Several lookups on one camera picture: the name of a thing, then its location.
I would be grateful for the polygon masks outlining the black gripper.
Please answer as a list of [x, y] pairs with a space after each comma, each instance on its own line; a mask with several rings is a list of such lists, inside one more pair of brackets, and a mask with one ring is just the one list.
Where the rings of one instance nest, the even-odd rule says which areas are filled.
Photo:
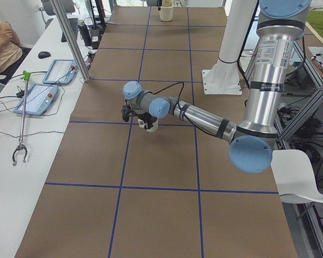
[[153, 117], [148, 112], [137, 113], [136, 116], [138, 117], [138, 124], [139, 124], [140, 128], [145, 127], [145, 122], [147, 122], [147, 124], [146, 124], [147, 130], [150, 130], [153, 128], [153, 123], [151, 123], [151, 122], [156, 121], [156, 117]]

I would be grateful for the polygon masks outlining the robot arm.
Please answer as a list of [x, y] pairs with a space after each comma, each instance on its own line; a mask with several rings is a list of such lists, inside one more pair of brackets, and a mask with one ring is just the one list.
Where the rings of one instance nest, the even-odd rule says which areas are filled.
[[147, 131], [168, 114], [230, 145], [233, 165], [245, 173], [265, 171], [278, 137], [274, 126], [294, 42], [303, 37], [310, 1], [233, 1], [217, 63], [202, 71], [205, 94], [238, 95], [239, 59], [254, 20], [259, 37], [253, 59], [249, 96], [242, 122], [235, 124], [177, 96], [143, 90], [136, 81], [123, 87], [122, 117], [137, 117]]

